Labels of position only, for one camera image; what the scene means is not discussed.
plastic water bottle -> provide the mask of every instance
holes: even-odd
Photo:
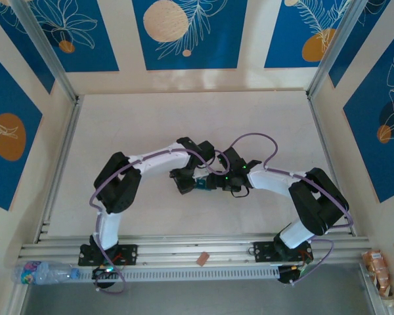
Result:
[[[59,284],[79,278],[79,269],[70,264],[30,261],[14,268],[12,280],[17,284]]]

metal grate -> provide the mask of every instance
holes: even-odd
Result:
[[[201,281],[201,280],[249,280],[278,279],[277,266],[260,267],[199,267],[199,268],[163,268],[124,270],[123,275],[129,282],[162,282],[162,281]],[[79,279],[73,282],[92,282],[92,271],[81,269]],[[118,282],[116,275],[100,282]]]

bottle cap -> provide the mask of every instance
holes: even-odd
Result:
[[[72,272],[70,273],[71,279],[79,279],[80,270],[79,268],[73,268]]]

bottle label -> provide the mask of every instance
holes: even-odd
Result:
[[[35,284],[35,272],[41,261],[30,261],[25,264],[22,274],[20,276],[20,281],[23,284]]]

white floor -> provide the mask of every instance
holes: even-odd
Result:
[[[293,171],[320,167],[329,173],[303,91],[87,95],[48,235],[93,232],[93,181],[114,152],[145,154],[180,137],[208,140],[225,150],[248,132],[267,133],[278,142],[269,165]],[[244,138],[235,148],[246,161],[263,160],[274,149],[259,136]],[[296,217],[292,201],[272,192],[252,190],[242,199],[221,190],[182,196],[166,174],[141,183],[120,235],[278,232]]]

